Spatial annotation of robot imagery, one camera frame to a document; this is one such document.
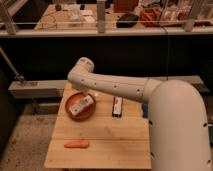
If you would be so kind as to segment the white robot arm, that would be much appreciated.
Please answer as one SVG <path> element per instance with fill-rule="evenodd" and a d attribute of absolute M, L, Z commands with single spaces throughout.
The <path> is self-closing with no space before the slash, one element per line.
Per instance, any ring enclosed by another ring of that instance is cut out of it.
<path fill-rule="evenodd" d="M 152 171 L 212 171 L 206 107 L 190 83 L 101 75 L 80 58 L 67 76 L 79 90 L 96 91 L 148 106 Z"/>

